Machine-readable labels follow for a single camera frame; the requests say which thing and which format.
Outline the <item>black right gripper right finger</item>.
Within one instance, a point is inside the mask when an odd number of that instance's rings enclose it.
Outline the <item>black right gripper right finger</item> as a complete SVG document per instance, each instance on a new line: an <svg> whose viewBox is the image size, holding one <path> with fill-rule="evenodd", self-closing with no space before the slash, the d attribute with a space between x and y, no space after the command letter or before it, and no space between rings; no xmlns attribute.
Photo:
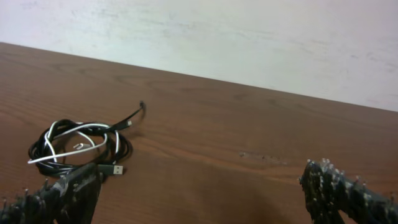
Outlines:
<svg viewBox="0 0 398 224"><path fill-rule="evenodd" d="M312 223L344 223L340 212L356 223L397 223L394 196L379 195L360 178L351 180L328 160L308 160L298 178Z"/></svg>

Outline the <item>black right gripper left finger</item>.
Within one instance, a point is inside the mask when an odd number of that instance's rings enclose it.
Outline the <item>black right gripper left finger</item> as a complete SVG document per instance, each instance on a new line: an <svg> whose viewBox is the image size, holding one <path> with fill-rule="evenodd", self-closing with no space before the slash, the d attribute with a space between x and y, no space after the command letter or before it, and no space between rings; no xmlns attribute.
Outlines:
<svg viewBox="0 0 398 224"><path fill-rule="evenodd" d="M98 166L87 164L10 205L5 200L1 223L91 223L101 184Z"/></svg>

